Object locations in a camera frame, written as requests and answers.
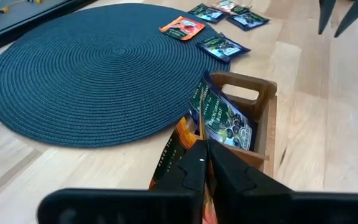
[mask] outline round placemat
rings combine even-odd
[[[102,147],[151,135],[187,113],[205,70],[229,70],[196,47],[159,31],[176,9],[116,4],[35,28],[0,56],[0,120],[32,139]]]

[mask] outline tea packet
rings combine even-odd
[[[174,166],[188,150],[196,142],[197,137],[190,133],[190,130],[186,126],[186,119],[182,118],[175,126],[167,145],[161,153],[160,160],[155,168],[154,175],[150,181],[149,188],[153,186],[167,173],[170,172],[172,166]],[[205,224],[218,224],[216,218],[214,203],[212,201],[211,192],[207,185],[204,185],[204,207],[203,207],[203,223]]]
[[[222,33],[216,37],[203,40],[196,46],[224,62],[230,62],[233,58],[251,51],[251,49],[228,39]]]
[[[239,15],[249,10],[248,7],[240,5],[234,1],[223,0],[212,5],[212,8],[225,12],[230,15]]]
[[[195,123],[200,121],[201,97],[204,103],[203,114],[208,136],[224,144],[252,151],[257,132],[256,122],[241,113],[234,103],[216,87],[208,71],[204,72],[190,100],[190,114]]]
[[[160,28],[160,31],[180,40],[189,40],[204,27],[205,25],[202,23],[180,16],[165,27]]]
[[[189,13],[212,23],[217,23],[225,17],[223,12],[210,8],[204,4],[196,6],[194,9],[190,10]]]
[[[266,19],[251,11],[237,16],[229,16],[227,20],[245,31],[260,27],[270,21],[270,19]]]

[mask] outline light wood surface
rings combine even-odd
[[[120,2],[142,1],[100,0],[86,8]],[[214,1],[145,2],[188,11]],[[232,72],[278,85],[275,178],[295,190],[358,192],[358,20],[333,39],[351,3],[338,0],[324,34],[317,35],[317,0],[242,2],[270,24],[250,32],[227,21],[214,28],[252,49]],[[0,223],[36,223],[40,200],[63,187],[147,188],[172,130],[123,146],[79,150],[32,141],[0,123]]]

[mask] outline blue tea packet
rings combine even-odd
[[[196,46],[224,62],[230,62],[233,58],[251,51],[251,49],[228,39],[222,33],[216,37],[201,41]]]
[[[253,151],[257,123],[241,113],[217,88],[208,71],[204,72],[190,100],[190,114],[196,124],[200,118],[201,97],[204,103],[204,125],[208,136],[221,143]]]
[[[260,27],[270,21],[270,19],[266,19],[251,11],[237,16],[229,16],[227,20],[245,31]]]
[[[196,17],[212,23],[217,23],[225,17],[223,12],[210,8],[202,3],[188,12],[195,15]]]

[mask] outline black object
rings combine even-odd
[[[203,72],[229,64],[195,47],[205,28],[178,41],[159,31],[169,7],[115,4],[60,17],[23,35],[0,56],[0,120],[61,146],[131,142],[176,123]]]
[[[82,7],[95,2],[96,0],[69,0],[55,7],[52,7],[40,14],[29,17],[28,19],[13,24],[5,29],[0,30],[0,47],[3,47],[12,41],[17,40],[20,36],[37,27],[44,22],[58,18],[65,14],[74,12]]]
[[[322,34],[324,28],[326,27],[329,17],[334,9],[336,0],[319,0],[320,4],[320,19],[319,19],[319,28],[318,34]],[[337,31],[335,32],[335,37],[339,37],[356,19],[358,18],[358,0],[353,2],[352,7],[346,13],[342,22],[339,24]]]
[[[209,140],[208,148],[204,141],[197,141],[151,191],[52,193],[40,204],[39,223],[201,223],[200,198],[207,162],[201,160],[210,156],[216,181],[209,183],[215,183],[211,188],[219,223],[358,224],[358,194],[294,192],[244,163],[217,141]],[[58,222],[67,210],[76,220]]]

